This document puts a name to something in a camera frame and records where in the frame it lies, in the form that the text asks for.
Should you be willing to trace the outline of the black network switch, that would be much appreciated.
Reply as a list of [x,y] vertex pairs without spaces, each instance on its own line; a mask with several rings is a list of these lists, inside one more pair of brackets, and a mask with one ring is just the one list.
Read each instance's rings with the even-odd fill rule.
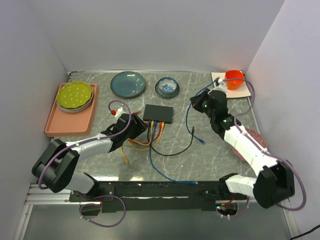
[[143,120],[171,124],[173,122],[173,115],[174,109],[171,106],[146,104],[143,113]]

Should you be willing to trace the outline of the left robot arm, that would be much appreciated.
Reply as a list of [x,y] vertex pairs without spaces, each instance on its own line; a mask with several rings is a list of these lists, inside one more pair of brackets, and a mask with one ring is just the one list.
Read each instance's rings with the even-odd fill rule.
[[80,161],[98,154],[110,153],[135,139],[149,128],[135,113],[123,113],[117,122],[98,135],[80,141],[54,139],[32,167],[41,189],[58,193],[64,189],[80,192],[87,201],[99,195],[99,182],[87,173],[75,172]]

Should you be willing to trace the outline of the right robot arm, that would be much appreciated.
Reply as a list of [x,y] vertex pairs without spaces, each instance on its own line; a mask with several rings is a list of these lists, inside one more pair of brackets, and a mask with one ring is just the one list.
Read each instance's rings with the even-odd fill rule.
[[208,117],[212,130],[233,147],[255,173],[255,177],[232,173],[220,178],[218,193],[223,199],[242,194],[255,198],[261,207],[267,209],[295,194],[293,171],[287,164],[272,157],[229,113],[223,91],[207,88],[191,97],[190,103],[193,109]]

